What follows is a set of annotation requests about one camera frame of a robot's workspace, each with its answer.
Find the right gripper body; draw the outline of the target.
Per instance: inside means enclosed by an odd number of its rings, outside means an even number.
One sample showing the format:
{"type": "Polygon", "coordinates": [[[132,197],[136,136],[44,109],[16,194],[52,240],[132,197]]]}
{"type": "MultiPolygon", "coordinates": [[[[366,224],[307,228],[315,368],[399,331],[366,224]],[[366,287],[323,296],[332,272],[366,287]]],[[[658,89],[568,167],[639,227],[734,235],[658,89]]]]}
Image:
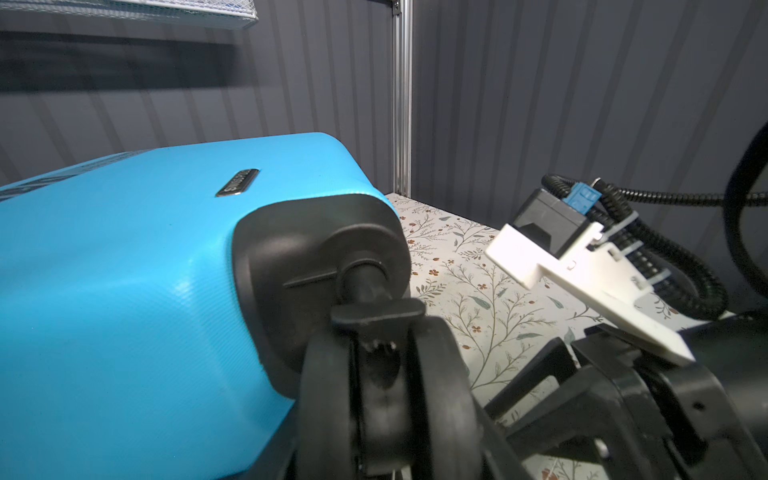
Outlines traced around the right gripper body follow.
{"type": "Polygon", "coordinates": [[[736,316],[682,331],[693,360],[616,328],[573,345],[605,390],[582,417],[611,479],[767,476],[767,323],[736,316]]]}

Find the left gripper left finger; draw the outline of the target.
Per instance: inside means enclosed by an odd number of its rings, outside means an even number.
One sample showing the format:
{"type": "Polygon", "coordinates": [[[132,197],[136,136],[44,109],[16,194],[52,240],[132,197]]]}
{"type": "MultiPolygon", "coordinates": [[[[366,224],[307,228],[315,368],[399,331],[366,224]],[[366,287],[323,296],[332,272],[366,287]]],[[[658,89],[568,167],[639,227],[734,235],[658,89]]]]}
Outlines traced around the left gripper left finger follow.
{"type": "Polygon", "coordinates": [[[296,478],[298,420],[288,413],[261,454],[240,480],[293,480],[296,478]]]}

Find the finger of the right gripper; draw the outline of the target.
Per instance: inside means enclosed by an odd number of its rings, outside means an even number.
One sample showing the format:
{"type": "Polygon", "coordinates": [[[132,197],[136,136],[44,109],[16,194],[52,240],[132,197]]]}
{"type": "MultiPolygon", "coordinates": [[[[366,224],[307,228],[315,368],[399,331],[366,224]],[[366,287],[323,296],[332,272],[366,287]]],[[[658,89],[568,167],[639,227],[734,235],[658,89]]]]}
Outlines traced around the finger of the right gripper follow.
{"type": "Polygon", "coordinates": [[[672,436],[626,348],[606,336],[585,337],[570,352],[549,341],[485,407],[500,419],[548,377],[558,385],[504,431],[520,459],[546,454],[598,462],[611,479],[669,479],[672,436]]]}

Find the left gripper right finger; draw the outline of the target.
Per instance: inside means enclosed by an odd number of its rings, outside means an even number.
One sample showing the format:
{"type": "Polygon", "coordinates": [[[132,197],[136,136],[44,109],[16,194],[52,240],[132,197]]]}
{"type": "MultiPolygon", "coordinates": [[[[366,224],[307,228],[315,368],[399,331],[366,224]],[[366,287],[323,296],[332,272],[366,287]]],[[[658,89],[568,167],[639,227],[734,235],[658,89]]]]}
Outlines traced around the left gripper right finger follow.
{"type": "Polygon", "coordinates": [[[479,429],[483,480],[530,480],[531,476],[507,443],[501,430],[474,399],[479,429]]]}

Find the blue hard-shell suitcase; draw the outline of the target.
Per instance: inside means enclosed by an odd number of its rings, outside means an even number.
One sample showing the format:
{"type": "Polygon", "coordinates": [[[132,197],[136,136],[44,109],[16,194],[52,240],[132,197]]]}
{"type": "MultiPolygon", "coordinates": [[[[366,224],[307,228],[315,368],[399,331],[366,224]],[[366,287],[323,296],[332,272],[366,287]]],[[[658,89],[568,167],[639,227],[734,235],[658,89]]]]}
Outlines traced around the blue hard-shell suitcase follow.
{"type": "Polygon", "coordinates": [[[478,479],[400,218],[323,133],[110,155],[1,191],[1,475],[478,479]]]}

